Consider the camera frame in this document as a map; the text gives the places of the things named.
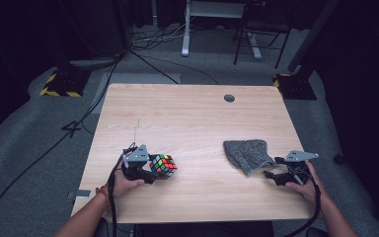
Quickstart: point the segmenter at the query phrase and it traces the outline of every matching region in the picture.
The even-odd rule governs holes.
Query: table leg
[[[182,56],[189,56],[190,54],[190,0],[187,0],[186,8],[186,30],[184,33],[183,51]]]
[[[256,34],[247,33],[249,43],[252,47],[252,52],[254,53],[254,57],[256,60],[263,59],[261,55],[260,49],[258,48],[257,40],[255,39]]]

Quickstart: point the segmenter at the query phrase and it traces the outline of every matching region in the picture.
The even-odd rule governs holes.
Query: wooden table
[[[227,94],[233,103],[224,100]],[[149,153],[171,155],[178,170],[117,200],[120,223],[309,218],[313,206],[302,196],[277,187],[263,169],[246,177],[227,160],[223,141],[247,139],[265,140],[271,157],[302,150],[276,88],[112,84],[79,188],[92,193],[77,197],[72,214],[135,141]]]

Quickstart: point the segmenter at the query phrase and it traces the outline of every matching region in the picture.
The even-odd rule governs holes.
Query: black cable
[[[138,45],[135,45],[135,40],[133,40],[132,36],[130,37],[130,40],[132,41],[132,47],[131,49],[134,49],[134,50],[146,50],[146,49],[153,49],[155,48],[156,46],[158,46],[159,44],[163,43],[163,42],[170,42],[170,41],[173,41],[173,40],[176,40],[177,38],[181,38],[183,37],[184,35],[177,35],[176,37],[173,37],[173,35],[175,33],[180,33],[180,32],[183,32],[185,30],[185,24],[179,26],[178,28],[176,28],[175,30],[171,30],[171,33],[165,33],[166,29],[164,30],[164,32],[159,35],[159,36],[156,36],[154,37],[159,31],[156,31],[155,34],[153,34],[151,37],[147,37],[145,35],[145,38],[141,39],[141,38],[138,38],[137,40],[148,40],[148,42],[146,43],[146,46],[138,46]]]
[[[168,30],[167,33],[166,33],[166,30],[165,30],[163,34],[161,34],[160,36],[156,36],[156,38],[158,38],[158,37],[162,37],[163,38],[166,35],[169,35],[169,37],[170,37],[177,30],[178,29]],[[146,35],[146,33],[149,33],[149,32],[155,32],[155,33],[152,34],[152,36],[148,37]],[[157,31],[146,31],[146,32],[135,32],[135,33],[132,33],[131,39],[132,39],[133,42],[141,42],[141,41],[145,41],[145,40],[152,40],[152,39],[155,38],[155,35],[158,32],[159,32],[159,30],[157,30]]]
[[[40,155],[36,161],[34,161],[30,166],[28,166],[23,172],[21,172],[6,188],[5,190],[1,193],[0,195],[0,200],[1,198],[11,189],[12,186],[14,186],[14,184],[20,180],[38,161],[40,161],[42,158],[44,158],[48,153],[50,153],[50,151],[52,151],[62,140],[64,140],[64,138],[66,138],[94,109],[95,107],[97,106],[97,104],[100,102],[101,98],[103,97],[102,95],[104,95],[106,93],[106,90],[108,88],[108,85],[110,85],[110,81],[111,81],[111,77],[113,75],[113,72],[114,72],[114,69],[116,68],[116,66],[118,65],[119,61],[120,61],[121,57],[119,57],[117,59],[117,62],[115,63],[112,71],[111,71],[111,74],[110,74],[110,77],[109,79],[107,80],[107,84],[106,86],[104,87],[104,90],[102,92],[102,94],[100,95],[99,99],[88,109],[87,112],[84,113],[84,115],[82,116],[82,118],[78,121],[78,122],[75,122],[73,127],[67,131],[59,140],[57,140],[49,149],[47,149],[42,155]]]
[[[92,63],[92,64],[84,64],[84,65],[80,65],[80,64],[75,65],[72,63],[71,64],[78,70],[94,71],[94,70],[100,70],[106,67],[113,66],[116,63],[116,59],[117,57],[113,58],[111,61],[108,61],[108,62],[99,62],[99,63]]]
[[[131,150],[135,150],[136,146],[135,143],[131,143],[131,145],[128,147],[128,149],[124,149],[122,151],[122,154],[119,156],[118,161],[116,162],[115,166],[113,167],[108,183],[108,189],[109,189],[109,201],[111,205],[112,210],[112,218],[113,218],[113,237],[116,237],[116,209],[115,209],[115,201],[114,201],[114,184],[115,184],[115,171],[117,170],[117,167],[119,163],[122,160],[122,156],[129,153]]]
[[[201,70],[198,70],[196,68],[193,68],[193,67],[190,67],[190,66],[186,66],[186,65],[183,65],[183,64],[180,64],[180,63],[176,63],[176,62],[171,62],[171,61],[168,61],[168,60],[163,60],[163,59],[159,59],[159,58],[156,58],[156,57],[152,57],[152,56],[145,56],[145,55],[140,55],[141,57],[148,57],[148,58],[152,58],[154,60],[158,60],[158,61],[163,61],[163,62],[168,62],[168,63],[171,63],[171,64],[174,64],[174,65],[178,65],[178,66],[182,66],[182,67],[186,67],[186,68],[189,68],[189,69],[192,69],[192,70],[195,70],[197,72],[200,72],[200,73],[203,73],[205,75],[207,75],[209,78],[211,78],[211,80],[213,80],[217,85],[220,85],[210,74],[206,73],[206,72],[203,72]]]
[[[156,68],[155,66],[153,66],[152,64],[150,64],[148,61],[146,61],[143,57],[141,57],[139,54],[135,53],[133,50],[130,51],[132,54],[136,55],[138,58],[140,58],[142,61],[144,61],[147,65],[151,66],[153,69],[155,69],[156,71],[160,72],[162,75],[168,77],[169,79],[171,79],[173,82],[175,82],[176,84],[180,84],[178,83],[176,80],[174,80],[174,78],[168,76],[165,72],[159,70],[158,68]]]
[[[85,46],[88,47],[88,49],[90,49],[91,51],[93,51],[95,54],[99,55],[99,56],[116,56],[116,54],[103,54],[103,53],[100,53],[96,50],[94,50],[92,47],[90,47],[88,45],[88,43],[85,41],[85,39],[82,37],[82,34],[79,32],[78,28],[76,27],[75,23],[73,22],[72,18],[70,17],[69,13],[67,12],[66,8],[64,7],[64,5],[61,3],[60,0],[57,0],[57,2],[59,3],[61,9],[63,10],[64,14],[66,15],[67,19],[69,20],[70,24],[72,25],[73,29],[75,30],[76,34],[78,35],[79,39],[81,39],[81,41],[85,44]]]
[[[299,170],[299,171],[301,171],[302,173],[306,174],[309,177],[309,179],[313,183],[313,187],[315,188],[315,193],[316,193],[316,196],[315,196],[315,199],[316,199],[315,213],[313,214],[312,218],[310,218],[303,226],[301,226],[300,228],[298,228],[297,230],[295,230],[291,234],[286,235],[285,237],[296,236],[299,233],[301,233],[304,230],[306,230],[307,228],[309,228],[312,225],[312,223],[315,222],[315,220],[318,218],[319,212],[320,212],[320,209],[321,209],[321,199],[320,199],[320,197],[321,197],[321,191],[319,189],[319,186],[316,184],[315,179],[313,179],[313,176],[309,175],[307,172],[304,172],[302,170]]]
[[[94,132],[92,132],[92,131],[88,130],[88,128],[86,128],[86,126],[85,126],[85,124],[84,124],[83,121],[81,122],[81,124],[82,124],[82,127],[83,127],[86,131],[88,131],[88,133],[90,133],[90,134],[92,134],[92,135],[95,135]]]

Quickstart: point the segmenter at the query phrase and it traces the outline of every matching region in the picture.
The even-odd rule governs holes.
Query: hand
[[[328,194],[326,193],[325,186],[323,185],[322,181],[319,179],[319,176],[316,174],[315,168],[309,161],[306,161],[306,165],[307,167],[309,167],[310,174],[315,179],[316,184],[319,186],[319,189],[321,191],[321,197],[327,197]],[[292,182],[287,182],[285,186],[299,193],[300,195],[302,195],[306,200],[310,201],[313,205],[316,204],[316,192],[313,186],[313,182],[310,179],[306,182],[304,186],[301,186]]]
[[[131,190],[134,190],[142,185],[144,185],[144,180],[129,181],[121,171],[122,162],[119,162],[117,170],[115,171],[115,182],[113,197],[119,198]]]

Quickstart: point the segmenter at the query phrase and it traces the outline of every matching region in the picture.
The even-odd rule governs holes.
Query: gray towel
[[[242,169],[249,176],[260,167],[276,166],[266,151],[264,140],[230,140],[224,141],[224,152],[227,159],[238,169]]]

